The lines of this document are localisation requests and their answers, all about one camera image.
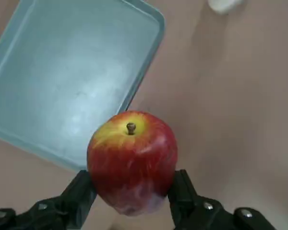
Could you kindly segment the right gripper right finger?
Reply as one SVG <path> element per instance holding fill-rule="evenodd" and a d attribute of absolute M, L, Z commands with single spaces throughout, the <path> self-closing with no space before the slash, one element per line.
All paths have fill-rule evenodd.
<path fill-rule="evenodd" d="M 176 230 L 275 229 L 256 209 L 239 207 L 230 213 L 219 201 L 198 195 L 186 170 L 175 171 L 168 200 Z"/>

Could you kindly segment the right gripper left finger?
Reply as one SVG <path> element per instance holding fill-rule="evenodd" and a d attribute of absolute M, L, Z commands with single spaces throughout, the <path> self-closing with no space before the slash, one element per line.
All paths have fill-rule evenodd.
<path fill-rule="evenodd" d="M 37 201 L 26 212 L 0 208 L 0 230 L 79 230 L 96 196 L 89 172 L 81 170 L 61 195 Z"/>

